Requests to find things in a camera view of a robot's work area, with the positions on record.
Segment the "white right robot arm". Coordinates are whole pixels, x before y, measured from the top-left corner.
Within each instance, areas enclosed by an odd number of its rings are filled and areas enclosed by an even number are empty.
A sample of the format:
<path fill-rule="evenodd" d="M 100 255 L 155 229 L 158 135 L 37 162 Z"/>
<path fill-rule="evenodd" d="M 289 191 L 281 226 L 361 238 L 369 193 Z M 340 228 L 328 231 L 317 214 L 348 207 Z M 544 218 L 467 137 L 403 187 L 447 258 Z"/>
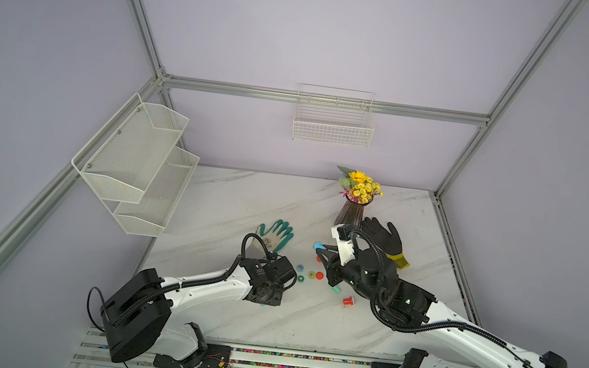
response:
<path fill-rule="evenodd" d="M 396 264 L 367 233 L 350 225 L 331 229 L 333 245 L 313 247 L 328 282 L 345 282 L 368 301 L 383 326 L 396 333 L 422 335 L 469 360 L 468 365 L 441 364 L 425 350 L 410 349 L 399 368 L 568 368 L 553 352 L 538 355 L 461 318 L 435 295 L 399 277 Z"/>

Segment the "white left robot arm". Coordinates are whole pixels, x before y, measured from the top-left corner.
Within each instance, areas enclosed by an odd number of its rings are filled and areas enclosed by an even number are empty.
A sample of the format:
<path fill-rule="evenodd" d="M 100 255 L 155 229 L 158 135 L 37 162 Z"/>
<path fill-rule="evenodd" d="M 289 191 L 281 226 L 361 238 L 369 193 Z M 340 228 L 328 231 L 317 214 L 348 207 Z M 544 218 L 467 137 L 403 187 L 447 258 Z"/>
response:
<path fill-rule="evenodd" d="M 227 269 L 164 277 L 147 268 L 111 297 L 99 299 L 97 315 L 90 304 L 86 311 L 91 325 L 104 334 L 114 364 L 151 351 L 156 365 L 200 368 L 214 359 L 225 363 L 228 354 L 225 346 L 207 342 L 198 323 L 189 320 L 190 311 L 227 301 L 277 307 L 297 279 L 288 258 L 271 252 L 257 234 L 247 233 Z"/>

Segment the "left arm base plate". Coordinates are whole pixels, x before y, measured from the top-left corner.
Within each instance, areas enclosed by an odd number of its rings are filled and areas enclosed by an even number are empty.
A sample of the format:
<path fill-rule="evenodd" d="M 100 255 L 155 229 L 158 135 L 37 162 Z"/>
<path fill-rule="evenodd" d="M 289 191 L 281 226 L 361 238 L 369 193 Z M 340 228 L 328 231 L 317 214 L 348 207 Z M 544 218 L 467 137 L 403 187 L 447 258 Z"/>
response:
<path fill-rule="evenodd" d="M 229 346 L 207 344 L 205 350 L 197 349 L 183 360 L 156 354 L 152 365 L 156 368 L 222 368 L 230 363 L 231 352 Z"/>

